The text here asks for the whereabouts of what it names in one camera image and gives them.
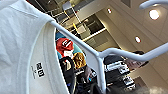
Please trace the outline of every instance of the white shirt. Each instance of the white shirt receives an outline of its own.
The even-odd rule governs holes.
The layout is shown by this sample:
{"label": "white shirt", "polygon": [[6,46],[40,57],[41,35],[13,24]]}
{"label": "white shirt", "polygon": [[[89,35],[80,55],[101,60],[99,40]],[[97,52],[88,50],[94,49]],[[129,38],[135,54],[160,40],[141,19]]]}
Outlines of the white shirt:
{"label": "white shirt", "polygon": [[25,0],[0,1],[0,94],[67,94],[50,16]]}

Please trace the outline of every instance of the person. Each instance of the person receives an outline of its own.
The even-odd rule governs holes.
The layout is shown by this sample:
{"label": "person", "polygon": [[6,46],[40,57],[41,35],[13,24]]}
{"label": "person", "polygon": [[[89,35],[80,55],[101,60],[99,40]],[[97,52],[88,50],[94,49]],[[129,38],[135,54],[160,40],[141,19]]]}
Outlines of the person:
{"label": "person", "polygon": [[[143,55],[144,52],[143,51],[135,51],[133,52],[135,54],[139,54],[139,55]],[[109,55],[107,57],[104,58],[103,63],[105,65],[117,62],[117,61],[123,61],[124,64],[126,64],[128,66],[128,68],[131,70],[135,70],[137,68],[141,68],[145,65],[147,65],[149,63],[149,61],[145,61],[145,62],[139,62],[139,61],[135,61],[129,58],[123,58],[121,56],[117,56],[117,55]]]}

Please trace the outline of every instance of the ceiling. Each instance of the ceiling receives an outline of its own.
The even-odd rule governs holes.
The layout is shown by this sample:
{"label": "ceiling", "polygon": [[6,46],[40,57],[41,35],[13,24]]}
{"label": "ceiling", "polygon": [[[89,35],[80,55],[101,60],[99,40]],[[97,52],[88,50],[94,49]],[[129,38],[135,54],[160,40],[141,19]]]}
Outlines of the ceiling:
{"label": "ceiling", "polygon": [[[98,45],[95,49],[101,51],[119,46],[126,51],[148,52],[168,42],[168,6],[159,5],[139,9],[139,5],[145,1],[147,0],[124,0],[126,3],[130,2],[128,6],[129,4],[123,3],[123,0],[94,0],[80,8],[77,15],[80,20],[84,20],[95,14],[107,31],[101,34],[111,36],[105,40],[106,43]],[[111,14],[107,12],[107,8],[112,10]],[[148,13],[151,9],[159,11],[160,17],[157,20],[149,17]],[[72,19],[70,20],[73,23],[78,23],[77,19]],[[141,43],[135,41],[136,36],[141,38]],[[150,60],[150,64],[132,72],[130,76],[133,78],[141,76],[148,87],[157,86],[168,89],[167,71],[168,53],[165,53]]]}

